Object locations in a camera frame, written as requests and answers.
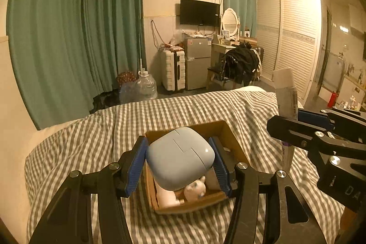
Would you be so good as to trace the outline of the white bear figurine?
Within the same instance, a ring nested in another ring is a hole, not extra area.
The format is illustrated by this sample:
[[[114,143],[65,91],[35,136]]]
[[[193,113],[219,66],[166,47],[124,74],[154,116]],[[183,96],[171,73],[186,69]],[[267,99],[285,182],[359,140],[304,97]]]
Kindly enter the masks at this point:
[[[187,202],[195,202],[206,194],[205,176],[197,179],[184,188],[184,196]]]

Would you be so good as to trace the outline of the light blue earbuds case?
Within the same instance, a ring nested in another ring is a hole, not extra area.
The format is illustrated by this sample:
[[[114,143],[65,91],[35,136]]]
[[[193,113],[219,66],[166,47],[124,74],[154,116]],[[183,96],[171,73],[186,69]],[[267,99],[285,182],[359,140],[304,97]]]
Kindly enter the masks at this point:
[[[189,127],[168,132],[149,145],[146,161],[156,182],[176,191],[206,174],[215,153],[210,144]]]

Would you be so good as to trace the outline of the white small bottle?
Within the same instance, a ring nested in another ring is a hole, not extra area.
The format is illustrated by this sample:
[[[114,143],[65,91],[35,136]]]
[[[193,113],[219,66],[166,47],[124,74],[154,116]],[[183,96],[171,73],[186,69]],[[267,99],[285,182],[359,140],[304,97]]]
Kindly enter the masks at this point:
[[[175,196],[175,192],[168,191],[162,188],[159,184],[156,186],[156,199],[160,208],[174,207],[184,204],[183,199],[178,199]]]

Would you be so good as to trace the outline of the white tube with label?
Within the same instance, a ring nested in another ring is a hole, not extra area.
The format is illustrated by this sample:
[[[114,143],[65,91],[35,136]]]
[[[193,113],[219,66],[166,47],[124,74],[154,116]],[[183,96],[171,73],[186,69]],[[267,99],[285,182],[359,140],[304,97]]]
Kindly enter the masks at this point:
[[[273,82],[279,115],[291,120],[298,119],[298,95],[291,67],[273,72]],[[282,141],[282,170],[290,173],[295,147]]]

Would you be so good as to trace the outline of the red fire extinguisher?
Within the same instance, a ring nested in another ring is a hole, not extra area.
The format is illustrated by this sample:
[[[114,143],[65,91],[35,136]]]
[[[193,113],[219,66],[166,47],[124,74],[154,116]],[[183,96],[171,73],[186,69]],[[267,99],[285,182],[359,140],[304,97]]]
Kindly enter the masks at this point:
[[[338,96],[339,96],[339,94],[337,92],[333,92],[331,94],[331,97],[330,97],[329,102],[327,104],[328,108],[332,108],[336,105],[336,101],[337,101]]]

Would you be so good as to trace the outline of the grey checkered bed sheet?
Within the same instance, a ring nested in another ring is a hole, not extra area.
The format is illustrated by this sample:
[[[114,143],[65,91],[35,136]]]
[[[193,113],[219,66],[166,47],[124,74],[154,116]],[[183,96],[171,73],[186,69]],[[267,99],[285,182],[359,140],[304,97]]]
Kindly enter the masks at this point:
[[[277,113],[274,93],[237,89],[128,103],[79,120],[45,139],[25,160],[30,201],[26,236],[32,236],[71,171],[103,169],[148,131],[223,120],[250,165],[274,173],[282,163],[281,144],[270,137],[266,125]],[[148,204],[144,181],[122,204],[134,243],[222,243],[234,207],[234,201],[226,199],[190,214],[159,215]]]

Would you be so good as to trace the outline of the brown cardboard box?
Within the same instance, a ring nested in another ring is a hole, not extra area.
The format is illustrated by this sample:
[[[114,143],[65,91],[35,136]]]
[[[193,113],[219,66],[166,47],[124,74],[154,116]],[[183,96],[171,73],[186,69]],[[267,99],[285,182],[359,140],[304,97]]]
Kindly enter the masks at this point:
[[[228,124],[214,121],[148,131],[146,193],[157,214],[185,214],[218,204],[227,195],[214,171],[215,152],[209,140],[222,145],[233,163],[249,160]]]

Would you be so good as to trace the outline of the clear large water jug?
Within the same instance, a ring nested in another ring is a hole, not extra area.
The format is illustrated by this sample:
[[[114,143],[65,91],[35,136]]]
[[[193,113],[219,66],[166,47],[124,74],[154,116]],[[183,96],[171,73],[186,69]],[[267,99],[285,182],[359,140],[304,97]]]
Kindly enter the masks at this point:
[[[154,100],[158,97],[157,84],[154,77],[142,66],[140,60],[140,68],[137,79],[137,92],[139,100]]]

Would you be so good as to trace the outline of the black clothes pile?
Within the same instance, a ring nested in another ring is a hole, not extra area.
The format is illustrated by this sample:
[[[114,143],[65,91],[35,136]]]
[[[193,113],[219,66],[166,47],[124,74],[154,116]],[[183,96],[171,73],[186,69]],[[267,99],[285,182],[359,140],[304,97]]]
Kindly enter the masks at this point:
[[[241,43],[223,55],[220,65],[220,77],[232,80],[236,84],[248,86],[259,70],[261,60],[258,52],[249,42]]]

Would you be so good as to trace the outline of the white louvered wardrobe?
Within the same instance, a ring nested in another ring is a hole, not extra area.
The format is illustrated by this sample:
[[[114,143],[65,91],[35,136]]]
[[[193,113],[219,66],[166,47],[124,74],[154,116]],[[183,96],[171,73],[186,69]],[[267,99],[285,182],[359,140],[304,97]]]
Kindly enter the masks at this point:
[[[322,37],[321,0],[257,0],[257,44],[264,50],[261,79],[292,68],[298,100],[305,104],[315,78]]]

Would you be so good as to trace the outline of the white hard suitcase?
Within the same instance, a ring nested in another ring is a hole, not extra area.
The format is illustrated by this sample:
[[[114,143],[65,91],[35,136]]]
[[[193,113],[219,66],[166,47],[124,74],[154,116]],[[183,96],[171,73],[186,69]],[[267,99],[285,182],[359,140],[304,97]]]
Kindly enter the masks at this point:
[[[161,79],[164,88],[177,92],[186,86],[186,62],[183,50],[172,52],[163,50],[160,53]]]

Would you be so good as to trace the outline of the white dressing table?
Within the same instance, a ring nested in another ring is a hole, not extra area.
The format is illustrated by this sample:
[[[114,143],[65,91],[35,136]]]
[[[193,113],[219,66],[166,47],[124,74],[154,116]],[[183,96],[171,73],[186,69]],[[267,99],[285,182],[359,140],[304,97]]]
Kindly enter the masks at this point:
[[[220,60],[220,56],[226,54],[227,52],[235,48],[236,46],[212,43],[212,51],[211,51],[212,64],[216,64]]]

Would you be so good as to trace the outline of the silver mini fridge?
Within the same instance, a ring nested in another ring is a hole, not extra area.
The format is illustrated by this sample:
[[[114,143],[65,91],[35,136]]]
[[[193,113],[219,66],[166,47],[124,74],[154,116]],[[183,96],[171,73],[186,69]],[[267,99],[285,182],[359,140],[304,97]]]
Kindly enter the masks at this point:
[[[207,38],[186,38],[186,89],[195,90],[206,86],[207,72],[211,64],[211,46]]]

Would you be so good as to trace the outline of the large green curtain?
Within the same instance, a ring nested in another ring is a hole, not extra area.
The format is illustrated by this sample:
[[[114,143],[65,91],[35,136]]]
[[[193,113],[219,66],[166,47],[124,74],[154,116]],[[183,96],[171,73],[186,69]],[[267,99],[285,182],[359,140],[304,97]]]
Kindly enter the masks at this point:
[[[8,0],[12,67],[36,128],[85,117],[140,70],[142,0]]]

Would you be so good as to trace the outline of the black wall television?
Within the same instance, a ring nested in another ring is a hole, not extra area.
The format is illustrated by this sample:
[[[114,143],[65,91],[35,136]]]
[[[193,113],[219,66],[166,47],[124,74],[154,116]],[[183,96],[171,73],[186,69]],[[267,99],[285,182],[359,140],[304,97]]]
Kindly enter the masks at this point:
[[[180,0],[179,20],[182,25],[218,27],[220,5],[197,0]]]

